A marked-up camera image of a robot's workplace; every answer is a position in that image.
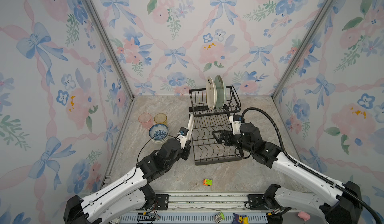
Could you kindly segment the white plate with blue rim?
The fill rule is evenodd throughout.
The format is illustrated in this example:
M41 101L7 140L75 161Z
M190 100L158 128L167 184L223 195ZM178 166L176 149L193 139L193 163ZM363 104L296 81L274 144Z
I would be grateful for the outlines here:
M188 123L188 127L187 127L188 133L186 135L188 141L190 141L192 139L194 124L195 124L194 114L190 114L189 123Z

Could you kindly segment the cream ceramic bowl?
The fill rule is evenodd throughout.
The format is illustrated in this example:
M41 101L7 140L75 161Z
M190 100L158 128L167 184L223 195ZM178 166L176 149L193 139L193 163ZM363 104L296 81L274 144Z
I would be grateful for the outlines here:
M152 142L165 142L165 141L168 141L168 139L162 139L162 140L154 140L154 139L152 139Z
M165 142L152 142L153 144L155 144L155 145L163 145L163 144L165 144L167 141L165 141Z

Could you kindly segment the blue floral bowl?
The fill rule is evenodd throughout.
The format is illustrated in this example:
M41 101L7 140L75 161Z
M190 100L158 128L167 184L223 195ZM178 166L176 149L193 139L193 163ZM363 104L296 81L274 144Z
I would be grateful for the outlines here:
M154 141L161 141L168 137L169 129L164 124L155 124L149 130L149 136Z

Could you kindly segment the cream plate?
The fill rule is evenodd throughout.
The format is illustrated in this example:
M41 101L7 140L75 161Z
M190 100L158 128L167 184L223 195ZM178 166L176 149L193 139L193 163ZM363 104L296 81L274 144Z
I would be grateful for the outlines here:
M217 102L217 89L213 79L208 76L206 81L206 98L209 110L213 111Z

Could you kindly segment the yellow transparent cup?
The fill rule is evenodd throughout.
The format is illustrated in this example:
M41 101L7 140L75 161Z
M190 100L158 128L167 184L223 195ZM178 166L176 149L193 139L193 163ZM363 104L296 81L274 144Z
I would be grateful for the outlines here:
M167 117L167 115L164 114L164 113L156 114L155 117L154 117L154 122L155 122L156 124L167 125L167 120L168 120L168 117Z

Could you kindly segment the green plate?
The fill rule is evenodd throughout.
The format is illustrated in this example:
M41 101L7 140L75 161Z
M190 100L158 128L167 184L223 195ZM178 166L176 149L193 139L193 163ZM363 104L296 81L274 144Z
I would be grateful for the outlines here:
M215 77L215 85L217 90L217 102L216 102L215 108L222 109L225 104L227 91L226 91L224 80L220 75L217 75Z

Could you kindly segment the pink transparent cup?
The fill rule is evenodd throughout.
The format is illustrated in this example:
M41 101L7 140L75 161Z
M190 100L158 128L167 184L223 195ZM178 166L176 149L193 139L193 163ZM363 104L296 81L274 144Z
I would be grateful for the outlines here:
M154 124L152 115L149 113L143 113L139 116L138 118L140 124L142 125L143 128L145 129L150 129Z

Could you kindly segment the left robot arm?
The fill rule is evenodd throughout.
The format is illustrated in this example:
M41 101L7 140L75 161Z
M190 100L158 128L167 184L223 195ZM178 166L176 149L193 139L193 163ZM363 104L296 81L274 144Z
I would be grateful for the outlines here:
M150 182L163 176L179 159L187 160L190 144L191 141L169 139L117 181L84 198L70 198L66 204L64 222L107 224L130 211L152 208L156 194Z

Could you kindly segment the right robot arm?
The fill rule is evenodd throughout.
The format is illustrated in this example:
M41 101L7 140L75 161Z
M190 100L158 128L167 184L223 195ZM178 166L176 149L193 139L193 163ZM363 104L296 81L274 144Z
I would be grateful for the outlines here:
M264 206L270 210L292 208L324 218L329 224L356 224L363 211L358 202L360 188L352 182L343 184L300 163L282 148L262 139L260 130L251 123L233 123L231 131L213 131L218 144L235 147L240 156L249 153L258 163L296 180L313 193L290 191L272 184L264 193Z

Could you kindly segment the small colourful toy cube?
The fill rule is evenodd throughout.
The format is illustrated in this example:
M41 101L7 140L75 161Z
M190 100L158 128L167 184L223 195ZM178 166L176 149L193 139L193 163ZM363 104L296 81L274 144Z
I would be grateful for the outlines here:
M210 180L210 179L204 179L203 180L203 185L204 186L212 186L213 185L213 181Z

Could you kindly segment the green white small box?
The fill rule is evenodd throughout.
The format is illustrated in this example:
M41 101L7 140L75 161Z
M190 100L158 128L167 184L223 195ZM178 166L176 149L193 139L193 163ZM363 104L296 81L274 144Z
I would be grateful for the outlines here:
M223 212L219 212L214 216L215 223L219 224L225 220L225 215Z

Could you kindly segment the purple yellow toy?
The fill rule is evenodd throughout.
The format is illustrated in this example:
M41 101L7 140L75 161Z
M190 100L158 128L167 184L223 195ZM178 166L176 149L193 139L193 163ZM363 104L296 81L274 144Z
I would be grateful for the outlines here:
M239 215L235 214L234 215L234 220L232 221L232 224L249 224L249 218L247 215Z

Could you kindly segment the pink toy pig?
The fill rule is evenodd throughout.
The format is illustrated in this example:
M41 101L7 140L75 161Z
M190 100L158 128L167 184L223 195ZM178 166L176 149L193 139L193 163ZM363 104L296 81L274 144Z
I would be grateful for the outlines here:
M300 212L298 213L298 217L299 217L300 219L302 219L304 222L307 222L307 221L310 220L310 218L311 218L311 216L310 216L308 213L303 212L303 211L300 211Z

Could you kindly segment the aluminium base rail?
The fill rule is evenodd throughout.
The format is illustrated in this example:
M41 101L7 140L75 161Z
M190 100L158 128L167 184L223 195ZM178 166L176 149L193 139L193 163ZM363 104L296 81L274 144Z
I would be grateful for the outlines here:
M324 218L308 213L304 222L298 217L300 210L264 206L261 193L157 193L155 204L147 210L130 211L108 224L216 224L214 216L223 212L231 224L234 215L247 215L249 224L325 224Z

